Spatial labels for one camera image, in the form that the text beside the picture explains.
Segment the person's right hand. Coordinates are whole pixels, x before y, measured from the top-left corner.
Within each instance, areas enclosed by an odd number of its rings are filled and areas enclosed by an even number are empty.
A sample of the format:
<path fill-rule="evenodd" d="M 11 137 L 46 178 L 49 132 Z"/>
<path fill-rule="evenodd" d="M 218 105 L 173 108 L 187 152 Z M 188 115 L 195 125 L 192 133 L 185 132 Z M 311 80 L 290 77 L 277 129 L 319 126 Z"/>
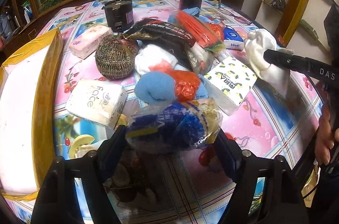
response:
<path fill-rule="evenodd" d="M 333 149 L 334 143 L 338 142 L 338 129 L 332 132 L 330 108 L 327 102 L 323 104 L 321 113 L 314 152 L 319 165 L 328 165 L 330 162 L 330 150 Z"/>

